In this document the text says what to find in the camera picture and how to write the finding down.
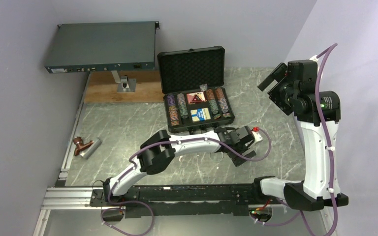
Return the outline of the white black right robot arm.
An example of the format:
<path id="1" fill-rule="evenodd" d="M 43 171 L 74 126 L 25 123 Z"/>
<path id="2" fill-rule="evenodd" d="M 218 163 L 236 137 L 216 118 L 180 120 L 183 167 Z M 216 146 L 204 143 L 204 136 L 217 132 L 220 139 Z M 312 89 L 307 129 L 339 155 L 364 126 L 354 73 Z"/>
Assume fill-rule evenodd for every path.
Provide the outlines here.
<path id="1" fill-rule="evenodd" d="M 280 63 L 258 85 L 268 91 L 270 100 L 286 115 L 294 114 L 304 139 L 305 178 L 291 181 L 276 177 L 254 180 L 252 199 L 263 204 L 270 197 L 285 200 L 295 210 L 316 211 L 325 207 L 343 207 L 349 198 L 342 193 L 335 168 L 336 134 L 341 119 L 340 99 L 333 91 L 317 89 L 318 64 L 313 60 Z"/>

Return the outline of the blue playing card deck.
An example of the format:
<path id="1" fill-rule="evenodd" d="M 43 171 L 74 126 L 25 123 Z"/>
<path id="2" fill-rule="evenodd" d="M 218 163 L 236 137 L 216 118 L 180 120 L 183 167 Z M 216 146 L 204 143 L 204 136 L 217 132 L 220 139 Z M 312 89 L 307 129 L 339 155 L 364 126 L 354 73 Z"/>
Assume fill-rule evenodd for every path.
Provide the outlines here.
<path id="1" fill-rule="evenodd" d="M 191 110 L 190 117 L 192 122 L 202 122 L 211 119 L 211 115 L 208 108 L 199 108 Z"/>

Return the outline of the clear round plastic disc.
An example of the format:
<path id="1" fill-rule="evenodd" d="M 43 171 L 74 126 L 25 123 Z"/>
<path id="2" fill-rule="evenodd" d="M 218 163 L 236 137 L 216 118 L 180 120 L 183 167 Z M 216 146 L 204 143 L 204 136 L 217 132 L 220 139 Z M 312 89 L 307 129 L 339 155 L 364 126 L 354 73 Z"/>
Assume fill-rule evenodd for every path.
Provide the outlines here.
<path id="1" fill-rule="evenodd" d="M 209 157 L 213 162 L 221 162 L 224 154 L 222 152 L 210 153 Z"/>

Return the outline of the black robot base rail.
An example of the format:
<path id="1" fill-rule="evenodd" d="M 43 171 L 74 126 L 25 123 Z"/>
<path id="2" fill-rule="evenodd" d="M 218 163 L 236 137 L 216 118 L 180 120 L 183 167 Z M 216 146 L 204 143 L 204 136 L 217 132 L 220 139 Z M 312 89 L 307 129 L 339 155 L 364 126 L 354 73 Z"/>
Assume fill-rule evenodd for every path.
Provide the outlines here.
<path id="1" fill-rule="evenodd" d="M 155 216 L 232 214 L 247 216 L 256 208 L 277 204 L 275 197 L 260 196 L 258 186 L 249 184 L 218 185 L 135 185 L 122 196 L 107 198 L 108 190 L 94 189 L 90 206 L 116 207 L 121 203 L 127 218 L 149 216 L 141 203 Z"/>

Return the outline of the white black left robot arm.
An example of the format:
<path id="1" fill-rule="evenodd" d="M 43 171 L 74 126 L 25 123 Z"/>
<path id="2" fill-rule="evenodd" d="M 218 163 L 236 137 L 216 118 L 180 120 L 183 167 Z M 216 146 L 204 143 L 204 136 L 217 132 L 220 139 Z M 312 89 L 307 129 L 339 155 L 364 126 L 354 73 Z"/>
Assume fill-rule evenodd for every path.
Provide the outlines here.
<path id="1" fill-rule="evenodd" d="M 216 127 L 205 133 L 183 136 L 170 135 L 166 130 L 160 130 L 129 158 L 128 167 L 103 183 L 102 200 L 111 207 L 118 205 L 133 185 L 147 175 L 163 172 L 175 157 L 197 153 L 226 153 L 238 167 L 256 155 L 250 147 L 262 139 L 258 131 L 248 126 Z"/>

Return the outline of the black poker set case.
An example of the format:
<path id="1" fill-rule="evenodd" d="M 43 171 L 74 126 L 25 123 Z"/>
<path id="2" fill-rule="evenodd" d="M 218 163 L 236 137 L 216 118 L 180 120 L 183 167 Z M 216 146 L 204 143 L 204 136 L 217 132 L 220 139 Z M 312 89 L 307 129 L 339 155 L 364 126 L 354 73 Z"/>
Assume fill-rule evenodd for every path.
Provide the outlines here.
<path id="1" fill-rule="evenodd" d="M 189 49 L 174 52 L 162 52 L 157 56 L 163 102 L 166 111 L 168 131 L 171 133 L 193 133 L 196 130 L 207 130 L 218 126 L 229 125 L 235 120 L 229 98 L 226 94 L 224 85 L 224 61 L 225 49 L 222 46 L 209 48 Z M 206 91 L 201 91 L 199 86 L 207 84 L 208 89 L 214 91 L 216 101 L 219 107 L 219 113 L 213 115 L 207 100 Z M 232 117 L 224 118 L 219 101 L 216 95 L 216 89 L 222 88 L 225 98 L 229 105 L 228 113 Z M 186 106 L 189 112 L 187 119 L 182 119 L 177 101 L 177 94 L 182 93 L 185 96 Z M 172 126 L 169 117 L 169 106 L 167 96 L 173 94 L 179 114 L 180 124 Z M 190 111 L 199 108 L 208 108 L 211 119 L 202 122 L 192 122 Z"/>

